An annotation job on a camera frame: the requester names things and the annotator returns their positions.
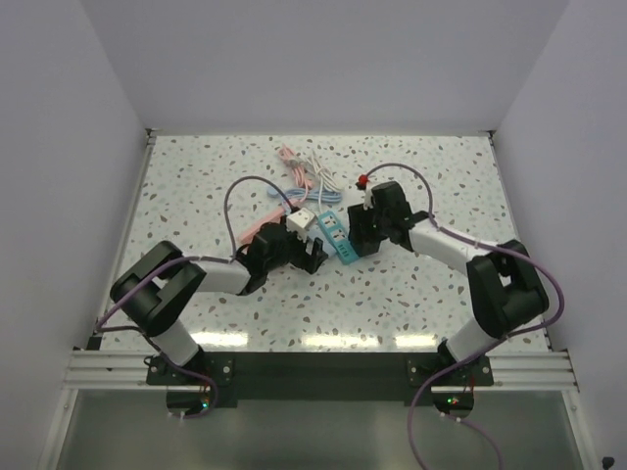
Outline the teal power strip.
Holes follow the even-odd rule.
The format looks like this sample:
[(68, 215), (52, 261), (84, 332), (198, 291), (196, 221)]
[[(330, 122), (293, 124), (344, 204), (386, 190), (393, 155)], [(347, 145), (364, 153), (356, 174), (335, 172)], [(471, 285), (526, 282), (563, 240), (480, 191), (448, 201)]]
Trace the teal power strip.
[(343, 264), (348, 265), (359, 259), (349, 240), (348, 231), (334, 211), (323, 212), (318, 217), (318, 227)]

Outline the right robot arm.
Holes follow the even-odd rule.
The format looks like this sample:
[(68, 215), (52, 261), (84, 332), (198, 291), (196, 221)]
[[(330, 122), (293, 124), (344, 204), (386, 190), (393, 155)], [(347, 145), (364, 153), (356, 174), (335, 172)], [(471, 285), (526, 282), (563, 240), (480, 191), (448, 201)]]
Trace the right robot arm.
[(348, 216), (349, 240), (359, 257), (376, 254), (389, 241), (466, 276), (473, 317), (438, 346), (436, 371), (443, 382), (459, 384), (471, 372), (470, 356), (548, 309), (547, 293), (519, 241), (481, 248), (463, 242), (455, 230), (436, 226), (428, 211), (412, 211), (395, 181), (373, 184), (362, 175), (357, 188), (364, 191), (363, 201), (348, 207)]

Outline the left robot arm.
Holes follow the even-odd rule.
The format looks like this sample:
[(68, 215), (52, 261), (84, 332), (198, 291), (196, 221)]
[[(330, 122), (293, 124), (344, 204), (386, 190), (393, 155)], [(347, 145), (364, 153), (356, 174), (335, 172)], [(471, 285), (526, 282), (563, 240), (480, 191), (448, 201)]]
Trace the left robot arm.
[(169, 359), (169, 374), (192, 384), (209, 370), (204, 351), (179, 317), (198, 292), (254, 293), (275, 269), (290, 264), (309, 274), (328, 259), (319, 238), (302, 239), (283, 223), (267, 223), (233, 260), (185, 256), (173, 243), (156, 245), (111, 287), (110, 299)]

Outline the pink power strip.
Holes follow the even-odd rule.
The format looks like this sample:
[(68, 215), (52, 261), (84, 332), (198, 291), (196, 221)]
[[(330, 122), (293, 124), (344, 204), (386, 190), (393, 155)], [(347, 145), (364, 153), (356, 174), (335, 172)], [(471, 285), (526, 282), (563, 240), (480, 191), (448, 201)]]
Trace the pink power strip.
[(277, 223), (281, 217), (286, 213), (286, 209), (279, 207), (274, 211), (268, 213), (260, 220), (251, 225), (248, 229), (244, 230), (238, 237), (237, 241), (241, 244), (250, 243), (254, 236), (261, 230), (261, 228), (267, 223)]

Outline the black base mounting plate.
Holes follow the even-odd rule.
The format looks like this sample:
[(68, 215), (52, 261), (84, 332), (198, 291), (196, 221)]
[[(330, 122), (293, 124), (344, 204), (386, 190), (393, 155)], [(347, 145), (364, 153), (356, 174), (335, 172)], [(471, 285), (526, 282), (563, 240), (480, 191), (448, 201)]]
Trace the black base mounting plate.
[(411, 402), (444, 368), (435, 352), (207, 352), (183, 374), (158, 355), (144, 358), (146, 383), (167, 388), (171, 411), (236, 407), (243, 400)]

